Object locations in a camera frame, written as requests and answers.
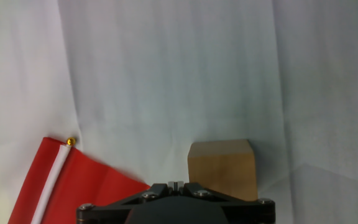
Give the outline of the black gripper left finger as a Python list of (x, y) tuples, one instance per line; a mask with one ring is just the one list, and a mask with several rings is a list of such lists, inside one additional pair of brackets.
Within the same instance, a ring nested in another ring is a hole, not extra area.
[(92, 203), (80, 205), (76, 209), (76, 224), (125, 223), (130, 212), (138, 205), (146, 205), (172, 196), (174, 191), (175, 182), (153, 184), (145, 191), (106, 206), (96, 206)]

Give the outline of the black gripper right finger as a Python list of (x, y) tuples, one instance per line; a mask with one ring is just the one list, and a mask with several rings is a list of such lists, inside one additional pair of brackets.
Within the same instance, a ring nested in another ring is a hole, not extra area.
[(269, 198), (244, 201), (202, 187), (199, 183), (175, 183), (175, 195), (201, 202), (200, 209), (208, 215), (224, 217), (228, 223), (275, 223), (275, 202)]

